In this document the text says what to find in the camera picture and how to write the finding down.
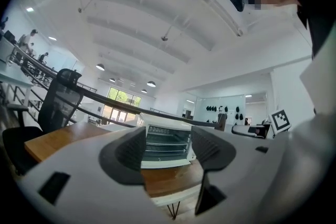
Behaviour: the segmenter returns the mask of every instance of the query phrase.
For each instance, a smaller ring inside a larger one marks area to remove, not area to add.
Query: desk
[[[90,123],[76,123],[45,134],[25,143],[27,152],[42,162],[62,147],[85,138],[110,133]],[[203,177],[203,170],[197,160],[190,165],[166,169],[142,169],[146,190],[157,206],[173,204],[197,195]]]
[[[26,88],[24,105],[28,106],[29,94],[33,84],[25,76],[17,64],[12,63],[12,65],[9,66],[6,63],[0,61],[0,81],[8,83],[6,99],[8,99],[10,84]]]

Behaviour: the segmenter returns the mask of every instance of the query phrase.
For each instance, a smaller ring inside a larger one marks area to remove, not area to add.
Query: table leg
[[[30,95],[30,89],[31,87],[27,88],[26,93],[25,93],[25,101],[23,105],[28,106],[28,101],[29,101],[29,95]]]
[[[175,220],[175,219],[176,219],[176,216],[177,216],[178,208],[180,207],[180,201],[179,201],[178,204],[177,204],[177,209],[176,209],[176,211],[175,211],[175,209],[174,209],[174,204],[172,204],[173,212],[170,210],[169,205],[167,205],[167,206],[168,206],[168,209],[169,209],[170,214],[171,214],[172,217],[173,217],[173,220]]]

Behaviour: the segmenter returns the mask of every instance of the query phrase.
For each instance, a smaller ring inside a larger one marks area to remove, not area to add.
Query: white shirt
[[[30,34],[25,36],[25,38],[23,39],[23,44],[29,44],[29,41],[30,41]]]
[[[27,52],[28,50],[29,41],[30,41],[30,34],[26,35],[22,40],[22,46],[20,47],[20,49],[23,50],[24,52]]]

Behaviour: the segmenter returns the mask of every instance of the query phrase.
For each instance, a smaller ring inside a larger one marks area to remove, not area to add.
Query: black office chair
[[[20,124],[20,127],[3,132],[5,149],[18,173],[24,175],[37,164],[37,161],[26,152],[25,142],[60,129],[69,122],[83,98],[82,88],[77,87],[77,80],[80,77],[79,73],[62,69],[53,79],[38,114],[38,124],[42,131],[38,127],[24,126],[23,112],[28,111],[28,107],[17,104],[7,106],[10,110],[17,111]]]

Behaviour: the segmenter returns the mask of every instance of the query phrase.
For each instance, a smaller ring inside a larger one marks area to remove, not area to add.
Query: ceiling beam
[[[124,5],[127,7],[131,7],[131,8],[135,8],[137,10],[140,10],[142,12],[145,12],[157,19],[160,19],[164,22],[166,22],[169,25],[172,25],[173,27],[175,27],[176,29],[178,29],[179,31],[183,32],[185,35],[187,35],[189,38],[191,38],[192,40],[196,41],[197,44],[203,48],[206,49],[207,51],[211,51],[212,48],[214,47],[215,44],[212,44],[211,42],[209,42],[208,40],[206,40],[206,38],[204,38],[203,36],[201,36],[199,33],[192,31],[191,29],[189,29],[187,27],[186,24],[184,24],[183,22],[180,22],[178,20],[174,20],[174,18],[172,18],[171,16],[168,16],[167,14],[164,14],[161,11],[155,10],[151,7],[146,6],[145,4],[139,4],[135,1],[131,1],[131,0],[98,0],[98,1],[106,1],[106,2],[111,2],[111,3],[116,3],[119,5]]]
[[[96,18],[96,17],[93,17],[93,16],[88,16],[87,17],[87,22],[89,24],[92,24],[92,25],[96,25],[96,26],[99,26],[99,27],[103,27],[103,28],[106,28],[106,29],[109,29],[109,30],[112,30],[112,31],[115,31],[115,32],[118,32],[120,34],[123,34],[125,36],[129,36],[131,38],[135,38],[135,39],[138,39],[140,40],[141,42],[147,44],[147,45],[150,45],[158,50],[161,50],[163,52],[165,52],[166,54],[168,54],[169,56],[171,57],[174,57],[184,63],[188,63],[189,60],[190,60],[190,57],[187,56],[187,55],[184,55],[182,52],[180,51],[177,51],[175,50],[174,48],[171,48],[171,47],[165,47],[165,46],[160,46],[160,43],[157,42],[157,40],[151,38],[151,37],[148,37],[142,33],[136,33],[135,30],[131,29],[131,28],[128,28],[126,26],[123,26],[123,25],[119,25],[119,24],[116,24],[116,23],[113,23],[111,21],[107,22],[105,19],[100,19],[100,18]]]
[[[149,76],[150,78],[157,79],[157,80],[160,80],[160,81],[165,81],[165,78],[163,76],[160,76],[159,74],[155,74],[155,73],[149,72],[149,71],[147,71],[145,69],[139,68],[138,66],[135,66],[135,65],[133,65],[131,63],[126,63],[126,62],[121,61],[120,59],[117,59],[117,58],[112,57],[110,55],[99,54],[99,57],[101,57],[103,59],[106,59],[106,60],[109,60],[112,63],[117,63],[117,64],[119,64],[121,66],[124,66],[127,69],[129,69],[130,72],[134,72],[134,70],[136,70],[136,71],[138,71],[138,72],[140,72],[142,74],[145,74],[145,75]]]
[[[173,68],[164,66],[159,62],[151,60],[149,57],[144,56],[144,55],[142,55],[142,54],[138,53],[137,51],[134,51],[130,48],[126,48],[124,46],[119,46],[117,44],[112,44],[108,41],[98,40],[98,39],[94,39],[93,42],[98,44],[99,46],[104,47],[104,48],[107,48],[107,49],[110,49],[110,50],[113,50],[113,51],[117,51],[121,54],[132,57],[132,58],[137,59],[139,61],[142,61],[142,62],[146,63],[147,65],[151,65],[151,66],[154,66],[156,68],[159,68],[159,69],[161,69],[164,72],[167,72],[169,74],[173,74],[175,72],[175,70]]]

